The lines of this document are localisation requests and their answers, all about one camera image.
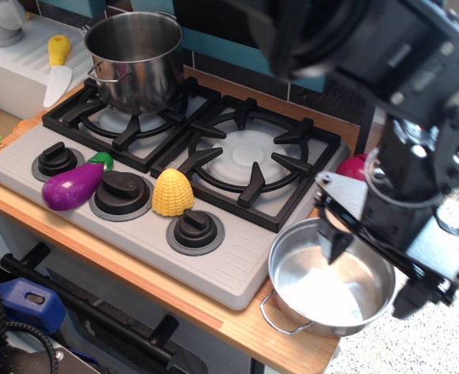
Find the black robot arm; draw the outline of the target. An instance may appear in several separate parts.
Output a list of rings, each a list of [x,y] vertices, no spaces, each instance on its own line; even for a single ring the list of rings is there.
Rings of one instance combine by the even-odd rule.
[[[321,174],[317,203],[334,262],[358,238],[407,276],[394,302],[404,319],[450,304],[459,267],[439,233],[444,198],[459,187],[459,15],[443,1],[240,1],[254,41],[281,80],[329,74],[387,115],[365,163],[360,203]]]

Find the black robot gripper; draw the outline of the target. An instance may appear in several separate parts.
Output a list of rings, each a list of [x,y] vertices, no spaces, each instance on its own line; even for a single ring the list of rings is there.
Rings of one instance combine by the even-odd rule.
[[[321,196],[317,228],[322,254],[333,264],[358,239],[407,276],[392,316],[407,319],[427,302],[451,305],[459,292],[459,260],[443,234],[459,236],[438,216],[446,195],[459,187],[459,165],[443,164],[434,175],[410,175],[401,193],[377,157],[365,163],[365,181],[333,172],[316,176]]]

